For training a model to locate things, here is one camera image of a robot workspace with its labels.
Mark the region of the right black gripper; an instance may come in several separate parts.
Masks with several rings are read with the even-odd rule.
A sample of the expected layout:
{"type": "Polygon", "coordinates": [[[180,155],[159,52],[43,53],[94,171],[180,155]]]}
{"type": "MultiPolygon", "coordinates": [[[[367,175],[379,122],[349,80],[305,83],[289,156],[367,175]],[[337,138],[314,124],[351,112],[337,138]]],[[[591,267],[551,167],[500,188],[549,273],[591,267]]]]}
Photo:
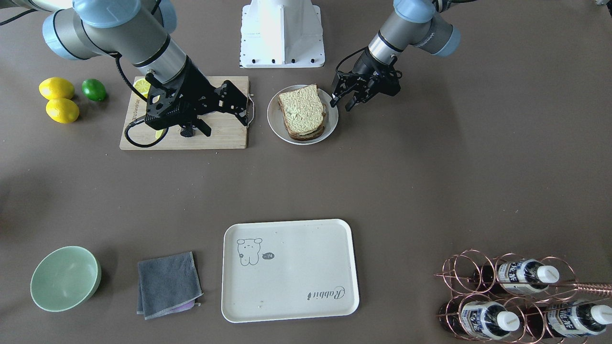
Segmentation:
{"type": "Polygon", "coordinates": [[[195,129],[210,137],[212,129],[197,116],[216,111],[216,96],[218,112],[231,113],[245,127],[249,124],[247,96],[230,80],[213,87],[190,57],[186,58],[181,72],[170,81],[170,88],[176,92],[170,121],[173,126],[180,125],[182,137],[194,137],[195,129]]]}

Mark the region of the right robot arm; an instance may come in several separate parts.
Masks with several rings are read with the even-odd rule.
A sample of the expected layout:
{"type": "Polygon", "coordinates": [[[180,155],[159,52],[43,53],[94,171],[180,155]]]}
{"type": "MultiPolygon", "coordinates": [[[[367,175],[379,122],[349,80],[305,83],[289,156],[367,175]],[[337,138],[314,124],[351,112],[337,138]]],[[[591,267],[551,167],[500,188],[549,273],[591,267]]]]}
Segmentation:
{"type": "Polygon", "coordinates": [[[192,59],[175,43],[174,7],[168,0],[3,0],[1,7],[23,7],[50,13],[43,23],[49,48],[69,60],[124,56],[151,84],[146,112],[127,125],[138,124],[166,133],[179,126],[190,137],[211,128],[203,116],[230,113],[248,126],[248,98],[231,81],[213,86],[192,59]]]}

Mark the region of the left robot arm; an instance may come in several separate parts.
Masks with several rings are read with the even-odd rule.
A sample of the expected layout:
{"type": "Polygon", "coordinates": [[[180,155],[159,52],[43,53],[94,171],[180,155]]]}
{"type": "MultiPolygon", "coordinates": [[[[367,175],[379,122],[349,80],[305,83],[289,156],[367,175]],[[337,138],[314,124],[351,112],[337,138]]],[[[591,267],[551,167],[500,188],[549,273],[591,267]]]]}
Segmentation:
{"type": "Polygon", "coordinates": [[[345,105],[346,111],[378,94],[395,96],[403,76],[395,69],[395,63],[409,46],[433,56],[445,57],[455,52],[461,33],[440,15],[454,3],[454,0],[395,0],[391,15],[369,45],[345,57],[348,60],[359,55],[352,69],[341,71],[343,60],[335,68],[331,107],[336,107],[347,95],[352,98],[345,105]]]}

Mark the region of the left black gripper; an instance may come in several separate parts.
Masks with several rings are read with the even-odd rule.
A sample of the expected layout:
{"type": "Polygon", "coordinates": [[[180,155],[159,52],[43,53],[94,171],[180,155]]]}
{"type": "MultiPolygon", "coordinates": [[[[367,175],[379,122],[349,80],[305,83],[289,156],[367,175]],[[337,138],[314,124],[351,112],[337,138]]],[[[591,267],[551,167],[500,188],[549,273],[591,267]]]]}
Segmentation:
{"type": "Polygon", "coordinates": [[[378,94],[393,97],[401,90],[399,83],[401,72],[395,69],[397,56],[392,54],[390,63],[385,64],[378,61],[369,48],[363,50],[364,52],[359,56],[351,73],[335,72],[332,82],[334,90],[331,95],[331,107],[336,107],[341,98],[351,92],[352,98],[345,105],[347,112],[357,104],[367,103],[370,98],[378,94]]]}

